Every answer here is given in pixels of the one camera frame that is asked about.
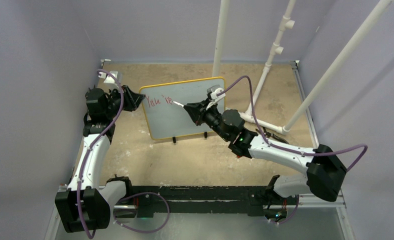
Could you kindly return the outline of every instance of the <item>marker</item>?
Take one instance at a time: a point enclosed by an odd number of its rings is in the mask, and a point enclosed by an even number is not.
[[[183,107],[184,107],[184,105],[183,105],[183,104],[181,104],[181,103],[179,103],[179,102],[177,102],[177,101],[173,101],[173,103],[174,103],[174,104],[176,104],[176,105],[178,105],[178,106],[180,106],[181,108],[183,108]]]

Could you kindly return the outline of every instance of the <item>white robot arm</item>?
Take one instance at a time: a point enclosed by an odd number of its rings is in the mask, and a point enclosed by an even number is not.
[[[230,142],[228,148],[237,157],[264,159],[300,172],[293,176],[274,176],[268,185],[271,197],[287,198],[312,193],[329,202],[337,199],[347,173],[346,167],[336,155],[307,155],[329,153],[332,152],[331,148],[322,144],[313,149],[275,140],[266,142],[264,136],[244,127],[245,121],[237,110],[228,109],[222,114],[218,112],[217,102],[225,97],[225,94],[220,94],[222,92],[219,85],[213,86],[207,90],[206,100],[187,103],[183,108],[197,126],[207,124],[223,140]]]
[[[120,79],[117,72],[110,74]],[[115,133],[114,117],[120,109],[135,111],[145,96],[132,92],[126,85],[120,89],[110,75],[104,74],[102,77],[109,86],[109,93],[94,87],[85,94],[88,111],[83,119],[82,154],[67,191],[58,192],[55,197],[60,219],[68,233],[84,231],[84,225],[90,230],[107,228],[113,220],[115,204],[132,188],[128,177],[115,176],[107,181],[103,190],[99,190],[100,173]]]

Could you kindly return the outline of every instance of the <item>white wall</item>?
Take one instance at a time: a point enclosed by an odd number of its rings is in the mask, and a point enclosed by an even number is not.
[[[99,66],[72,3],[0,0],[0,239],[43,239]]]
[[[306,94],[377,2],[335,2],[300,62]],[[310,110],[321,143],[369,146],[343,184],[357,239],[394,239],[394,3]],[[348,166],[356,155],[341,160]]]
[[[298,0],[276,62],[298,60],[335,0]],[[74,1],[102,59],[213,61],[220,0]],[[223,61],[266,62],[288,0],[231,0]]]

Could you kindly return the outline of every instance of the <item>white pole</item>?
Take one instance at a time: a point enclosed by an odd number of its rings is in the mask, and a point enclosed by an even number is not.
[[[275,41],[273,42],[273,44],[270,48],[269,57],[267,58],[267,61],[264,64],[262,76],[260,77],[259,83],[257,84],[256,90],[254,91],[254,94],[253,94],[253,103],[255,105],[256,105],[256,101],[258,100],[259,94],[262,90],[266,76],[268,75],[268,72],[271,69],[272,60],[274,59],[275,54],[281,54],[283,52],[284,48],[282,46],[280,46],[280,42],[281,42],[281,39],[283,38],[284,31],[286,29],[293,28],[294,21],[290,20],[290,15],[291,15],[291,12],[293,11],[295,4],[296,4],[296,0],[290,0],[288,2],[287,9],[285,10],[284,15],[282,16],[281,23],[279,24],[278,34],[276,35]],[[249,116],[252,115],[252,104],[251,103],[248,105],[248,108],[245,111],[245,114],[247,114]]]
[[[248,123],[252,123],[252,124],[255,124],[255,123],[256,123],[255,118],[254,118],[252,115],[248,115],[248,114],[245,114],[245,113],[243,113],[243,112],[238,112],[238,113],[239,113],[239,116],[240,116],[244,121],[246,121],[246,122],[248,122]],[[271,124],[271,123],[269,123],[269,122],[262,121],[262,120],[260,120],[260,119],[257,119],[257,123],[258,123],[260,126],[265,127],[265,128],[268,128],[268,129],[270,129],[270,130],[273,130],[273,131],[275,131],[275,132],[277,132],[277,133],[279,133],[279,134],[284,134],[284,133],[283,133],[283,127],[282,127],[282,126],[276,126],[276,125],[273,125],[273,124]]]
[[[344,64],[350,54],[355,50],[355,48],[361,43],[362,39],[368,34],[368,32],[372,29],[372,27],[377,23],[380,16],[386,11],[387,7],[394,0],[380,0],[378,4],[373,8],[368,17],[363,21],[362,25],[360,25],[359,29],[354,33],[354,35],[350,38],[348,43],[344,46],[323,76],[320,78],[319,82],[312,89],[294,115],[291,117],[287,125],[283,126],[282,129],[284,132],[289,132],[291,127],[296,123],[297,119],[306,111],[309,105],[315,100],[324,86],[331,79],[331,76],[337,72],[338,69]]]
[[[218,77],[221,71],[221,56],[224,45],[225,27],[227,25],[230,0],[220,1],[219,22],[217,23],[216,45],[214,48],[212,77]]]

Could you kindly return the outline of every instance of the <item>tan floor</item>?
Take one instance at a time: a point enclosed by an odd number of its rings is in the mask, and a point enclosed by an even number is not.
[[[223,64],[221,75],[229,86],[238,77],[248,75],[253,90],[263,64]],[[211,64],[105,64],[105,70],[123,73],[122,84],[138,92],[140,87],[160,83],[211,77]],[[98,86],[107,91],[101,80]],[[245,111],[250,95],[247,81],[241,81],[227,93],[226,107]],[[256,104],[258,119],[283,126],[301,104],[291,66],[273,65]],[[252,131],[256,126],[246,123]],[[228,143],[217,135],[208,139],[194,137],[172,141],[154,141],[143,108],[123,112],[106,155],[100,184],[114,174],[129,176],[133,185],[253,186],[267,185],[273,175],[292,175],[296,171],[262,159],[236,156]],[[311,147],[309,128],[301,117],[285,137],[290,144]]]

